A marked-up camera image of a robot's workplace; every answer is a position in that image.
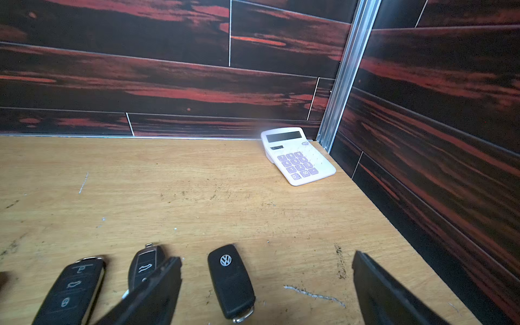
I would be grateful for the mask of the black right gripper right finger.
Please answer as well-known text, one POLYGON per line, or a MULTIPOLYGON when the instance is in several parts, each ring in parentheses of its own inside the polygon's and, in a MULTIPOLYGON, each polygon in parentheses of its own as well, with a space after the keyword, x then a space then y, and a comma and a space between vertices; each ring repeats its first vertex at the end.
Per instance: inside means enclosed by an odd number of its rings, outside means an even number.
POLYGON ((366 324, 447 324, 368 254, 356 251, 352 269, 366 324))

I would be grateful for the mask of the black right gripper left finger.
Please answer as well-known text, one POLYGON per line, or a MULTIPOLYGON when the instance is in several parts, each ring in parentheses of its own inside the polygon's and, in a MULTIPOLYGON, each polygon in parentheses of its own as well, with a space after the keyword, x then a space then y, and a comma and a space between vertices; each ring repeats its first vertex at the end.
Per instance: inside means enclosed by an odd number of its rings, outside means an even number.
POLYGON ((181 259, 166 259, 98 324, 165 324, 175 313, 181 288, 181 259))

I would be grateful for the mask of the black silver Porsche key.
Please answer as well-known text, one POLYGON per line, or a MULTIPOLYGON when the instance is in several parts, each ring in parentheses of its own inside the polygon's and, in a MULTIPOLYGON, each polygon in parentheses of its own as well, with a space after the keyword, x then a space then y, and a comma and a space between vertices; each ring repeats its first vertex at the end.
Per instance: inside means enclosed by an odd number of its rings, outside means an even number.
POLYGON ((128 272, 128 289, 122 298, 138 287, 165 260, 165 252, 161 245, 148 243, 138 251, 131 262, 128 272))

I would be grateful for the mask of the black VW car key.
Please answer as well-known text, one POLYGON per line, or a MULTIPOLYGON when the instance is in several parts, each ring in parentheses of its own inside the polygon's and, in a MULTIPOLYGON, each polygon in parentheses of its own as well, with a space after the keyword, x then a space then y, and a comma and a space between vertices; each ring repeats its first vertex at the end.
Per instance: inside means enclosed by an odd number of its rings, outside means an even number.
POLYGON ((226 319, 244 322, 255 309, 256 296, 245 264, 233 244, 210 252, 209 273, 214 291, 226 319))

